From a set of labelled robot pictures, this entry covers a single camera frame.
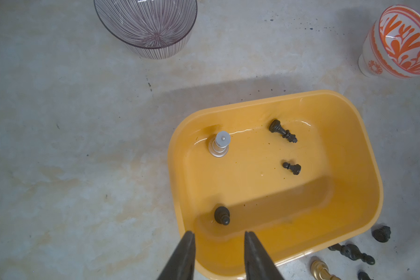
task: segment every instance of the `black pawn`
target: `black pawn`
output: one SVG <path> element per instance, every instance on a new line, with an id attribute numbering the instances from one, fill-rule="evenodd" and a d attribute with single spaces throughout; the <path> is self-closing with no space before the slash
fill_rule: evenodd
<path id="1" fill-rule="evenodd" d="M 219 224 L 228 225 L 230 223 L 229 209 L 224 206 L 216 208 L 214 212 L 214 220 Z"/>
<path id="2" fill-rule="evenodd" d="M 302 169 L 302 166 L 300 164 L 291 165 L 287 162 L 283 163 L 283 167 L 286 169 L 290 169 L 292 171 L 292 174 L 299 175 L 300 170 Z"/>

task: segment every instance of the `striped bowl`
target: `striped bowl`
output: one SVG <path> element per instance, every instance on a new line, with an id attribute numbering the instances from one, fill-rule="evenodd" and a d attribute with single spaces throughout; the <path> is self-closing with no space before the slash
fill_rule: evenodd
<path id="1" fill-rule="evenodd" d="M 188 42 L 196 0 L 94 0 L 106 29 L 138 55 L 163 59 Z"/>

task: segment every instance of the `concrete floor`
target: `concrete floor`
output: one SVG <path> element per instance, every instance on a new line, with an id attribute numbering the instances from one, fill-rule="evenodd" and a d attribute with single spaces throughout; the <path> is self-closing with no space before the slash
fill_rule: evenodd
<path id="1" fill-rule="evenodd" d="M 179 122 L 317 89 L 360 111 L 392 237 L 350 240 L 375 266 L 324 249 L 280 271 L 310 280 L 317 256 L 342 279 L 420 279 L 420 77 L 367 78 L 357 66 L 395 3 L 199 0 L 184 50 L 156 61 L 114 38 L 91 0 L 0 1 L 0 279 L 156 279 L 180 238 L 167 167 Z M 420 12 L 420 0 L 400 4 Z"/>

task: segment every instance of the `orange patterned cup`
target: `orange patterned cup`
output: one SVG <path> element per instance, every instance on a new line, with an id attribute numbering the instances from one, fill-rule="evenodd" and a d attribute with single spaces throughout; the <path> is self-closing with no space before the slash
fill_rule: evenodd
<path id="1" fill-rule="evenodd" d="M 395 5 L 372 26 L 358 59 L 368 77 L 407 79 L 420 75 L 420 14 Z"/>

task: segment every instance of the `yellow plastic tub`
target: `yellow plastic tub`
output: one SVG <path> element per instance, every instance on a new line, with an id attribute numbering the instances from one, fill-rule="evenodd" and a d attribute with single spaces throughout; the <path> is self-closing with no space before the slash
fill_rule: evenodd
<path id="1" fill-rule="evenodd" d="M 273 119 L 297 136 L 269 132 Z M 231 134 L 228 153 L 208 151 Z M 299 175 L 282 167 L 300 164 Z M 211 279 L 243 277 L 244 232 L 253 231 L 276 265 L 368 230 L 383 200 L 364 123 L 333 91 L 311 91 L 198 111 L 177 127 L 168 149 L 181 235 L 196 234 L 196 268 Z M 217 206 L 231 222 L 214 221 Z"/>

